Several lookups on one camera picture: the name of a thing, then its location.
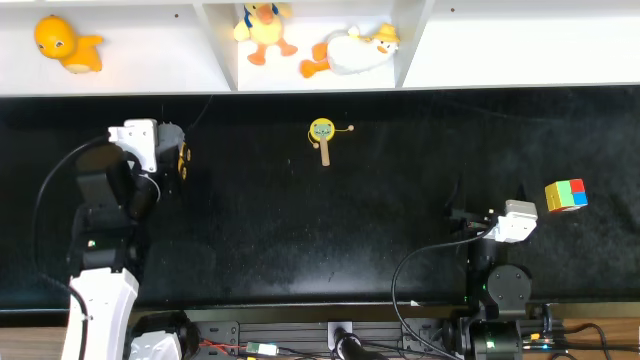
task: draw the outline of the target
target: colorful cube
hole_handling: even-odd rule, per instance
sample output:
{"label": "colorful cube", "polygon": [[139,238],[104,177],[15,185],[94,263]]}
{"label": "colorful cube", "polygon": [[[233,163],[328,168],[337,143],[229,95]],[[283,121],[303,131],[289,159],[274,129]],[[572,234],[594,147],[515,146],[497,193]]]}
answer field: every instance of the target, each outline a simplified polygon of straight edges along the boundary
{"label": "colorful cube", "polygon": [[582,179],[554,182],[544,192],[551,212],[573,211],[588,204]]}

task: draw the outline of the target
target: orange beak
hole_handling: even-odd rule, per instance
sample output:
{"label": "orange beak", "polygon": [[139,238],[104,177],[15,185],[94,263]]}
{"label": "orange beak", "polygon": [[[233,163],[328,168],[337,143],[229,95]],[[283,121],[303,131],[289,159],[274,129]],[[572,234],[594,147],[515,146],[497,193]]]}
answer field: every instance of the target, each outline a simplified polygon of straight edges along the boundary
{"label": "orange beak", "polygon": [[269,25],[273,21],[273,11],[271,10],[271,4],[264,4],[258,8],[256,12],[258,19],[261,23]]}

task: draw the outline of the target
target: yellow duck toy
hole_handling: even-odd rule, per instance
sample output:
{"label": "yellow duck toy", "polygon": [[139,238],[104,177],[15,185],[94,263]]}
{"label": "yellow duck toy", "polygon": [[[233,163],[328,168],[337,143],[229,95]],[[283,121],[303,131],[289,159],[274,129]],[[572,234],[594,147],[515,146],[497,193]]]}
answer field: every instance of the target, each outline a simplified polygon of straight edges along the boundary
{"label": "yellow duck toy", "polygon": [[244,18],[233,30],[233,37],[237,41],[249,38],[258,45],[258,50],[247,58],[254,65],[264,65],[264,55],[267,47],[278,45],[282,56],[291,56],[298,52],[298,48],[287,44],[282,38],[283,28],[280,16],[290,18],[291,6],[283,3],[246,3],[244,4]]}
{"label": "yellow duck toy", "polygon": [[65,20],[51,15],[36,25],[35,40],[42,55],[60,61],[74,74],[102,70],[96,45],[102,43],[98,35],[78,36]]}

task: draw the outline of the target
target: black table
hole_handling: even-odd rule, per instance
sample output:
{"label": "black table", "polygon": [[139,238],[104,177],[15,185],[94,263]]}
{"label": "black table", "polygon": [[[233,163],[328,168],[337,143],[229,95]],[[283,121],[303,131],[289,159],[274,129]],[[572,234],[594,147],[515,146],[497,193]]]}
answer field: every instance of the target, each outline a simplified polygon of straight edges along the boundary
{"label": "black table", "polygon": [[[69,150],[128,118],[187,128],[208,96],[0,101],[0,308],[61,309],[38,280],[29,222],[37,189]],[[520,184],[540,219],[509,260],[535,301],[640,298],[640,91],[635,87],[215,96],[188,133],[182,196],[149,221],[154,245],[136,305],[388,302],[410,250],[450,241],[443,205],[462,174],[467,209],[502,209]],[[339,133],[331,166],[306,132]],[[67,276],[73,169],[45,196],[44,267]],[[544,187],[584,179],[589,205],[549,214]],[[465,250],[424,254],[402,300],[461,304]]]}

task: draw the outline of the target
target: metal bracket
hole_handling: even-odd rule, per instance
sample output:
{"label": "metal bracket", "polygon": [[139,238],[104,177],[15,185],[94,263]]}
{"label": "metal bracket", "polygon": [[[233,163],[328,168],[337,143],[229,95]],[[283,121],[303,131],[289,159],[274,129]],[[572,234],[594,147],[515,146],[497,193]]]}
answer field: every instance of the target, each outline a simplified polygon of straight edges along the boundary
{"label": "metal bracket", "polygon": [[[199,321],[194,322],[200,331],[200,336],[218,344],[238,345],[240,341],[240,325],[235,321]],[[225,355],[216,348],[200,349],[193,360],[235,360],[237,349],[227,348],[229,355]]]}
{"label": "metal bracket", "polygon": [[[442,320],[439,319],[405,319],[409,327],[418,333],[421,338],[433,343],[433,345],[443,348],[442,346],[442,338],[437,341],[431,341],[431,338],[436,335],[436,332],[442,328]],[[424,346],[424,344],[420,343],[418,339],[414,338],[408,331],[405,330],[404,326],[402,327],[402,348],[413,351],[424,351],[426,353],[432,352],[433,350]],[[404,354],[407,359],[419,359],[424,355],[417,354]]]}
{"label": "metal bracket", "polygon": [[353,333],[353,322],[351,321],[332,321],[327,323],[327,345],[329,350],[336,348],[336,330],[342,328],[347,333]]}

